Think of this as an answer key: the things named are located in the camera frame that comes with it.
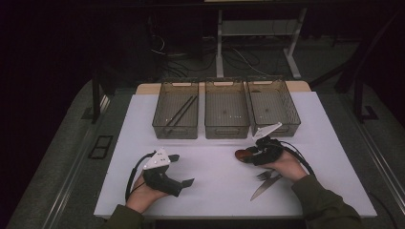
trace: utensil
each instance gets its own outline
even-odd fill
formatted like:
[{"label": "utensil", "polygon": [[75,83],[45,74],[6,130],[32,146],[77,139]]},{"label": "utensil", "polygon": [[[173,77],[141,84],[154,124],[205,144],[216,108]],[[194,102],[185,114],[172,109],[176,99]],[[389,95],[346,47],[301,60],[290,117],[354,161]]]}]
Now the utensil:
[{"label": "utensil", "polygon": [[256,197],[258,197],[265,190],[267,190],[273,183],[275,183],[277,180],[279,180],[281,177],[283,177],[282,175],[277,175],[276,177],[271,177],[271,174],[273,173],[273,171],[274,170],[265,171],[257,176],[258,179],[264,180],[265,182],[263,182],[263,184],[260,185],[260,187],[256,190],[256,192],[254,192],[250,201],[252,201]]}]

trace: white table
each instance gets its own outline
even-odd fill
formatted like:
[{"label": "white table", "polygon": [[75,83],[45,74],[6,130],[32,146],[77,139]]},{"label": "white table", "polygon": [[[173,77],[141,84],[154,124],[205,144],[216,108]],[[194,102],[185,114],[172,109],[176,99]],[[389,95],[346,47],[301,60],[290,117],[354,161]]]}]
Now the white table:
[{"label": "white table", "polygon": [[[291,93],[291,96],[302,124],[294,137],[278,139],[297,147],[324,187],[342,196],[361,217],[375,217],[376,212],[317,94],[304,92]],[[302,216],[301,205],[286,179],[277,181],[250,201],[262,183],[255,176],[264,170],[243,164],[235,158],[234,152],[254,145],[251,133],[247,139],[206,139],[202,90],[199,137],[193,140],[156,138],[152,119],[157,101],[157,94],[133,95],[98,199],[96,216],[107,219],[117,204],[124,204],[132,168],[142,156],[160,147],[169,155],[181,156],[170,165],[169,177],[178,181],[194,178],[195,181],[191,187],[183,189],[178,198],[158,200],[144,213],[148,219],[298,219]]]}]

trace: green sleeve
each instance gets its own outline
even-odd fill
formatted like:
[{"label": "green sleeve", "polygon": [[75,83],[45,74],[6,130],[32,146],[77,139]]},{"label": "green sleeve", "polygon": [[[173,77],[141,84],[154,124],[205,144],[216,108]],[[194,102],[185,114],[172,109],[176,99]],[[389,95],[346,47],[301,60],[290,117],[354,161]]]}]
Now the green sleeve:
[{"label": "green sleeve", "polygon": [[357,212],[342,197],[322,187],[314,176],[295,182],[292,191],[301,201],[309,228],[364,228]]},{"label": "green sleeve", "polygon": [[100,229],[138,229],[143,222],[143,215],[130,208],[117,205],[110,219]]}]

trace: plastic bin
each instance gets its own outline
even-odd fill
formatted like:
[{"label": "plastic bin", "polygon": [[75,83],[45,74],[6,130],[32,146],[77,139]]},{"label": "plastic bin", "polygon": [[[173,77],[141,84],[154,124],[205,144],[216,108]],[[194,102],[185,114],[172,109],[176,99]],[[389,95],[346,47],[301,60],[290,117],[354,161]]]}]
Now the plastic bin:
[{"label": "plastic bin", "polygon": [[247,138],[249,116],[242,78],[205,81],[205,137]]},{"label": "plastic bin", "polygon": [[247,87],[252,134],[258,128],[281,122],[283,126],[270,136],[294,136],[301,120],[286,81],[280,76],[250,76]]},{"label": "plastic bin", "polygon": [[152,126],[159,139],[196,139],[198,134],[199,81],[165,79],[161,83]]}]

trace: table leg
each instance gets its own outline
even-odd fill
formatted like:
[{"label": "table leg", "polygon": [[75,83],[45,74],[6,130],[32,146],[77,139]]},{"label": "table leg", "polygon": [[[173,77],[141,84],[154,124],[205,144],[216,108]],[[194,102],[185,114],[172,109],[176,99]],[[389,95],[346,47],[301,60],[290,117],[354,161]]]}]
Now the table leg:
[{"label": "table leg", "polygon": [[218,37],[217,37],[217,77],[224,77],[224,62],[223,62],[223,11],[218,12]]},{"label": "table leg", "polygon": [[297,44],[298,38],[300,36],[301,28],[304,24],[304,18],[305,18],[306,13],[307,13],[307,8],[301,9],[297,24],[295,25],[294,34],[292,35],[292,38],[291,38],[291,43],[287,49],[284,49],[284,55],[286,56],[286,60],[288,62],[289,68],[291,69],[292,76],[295,79],[300,79],[301,74],[298,71],[298,67],[295,63],[295,60],[294,60],[294,57],[292,56],[292,54],[294,53],[295,45]]}]

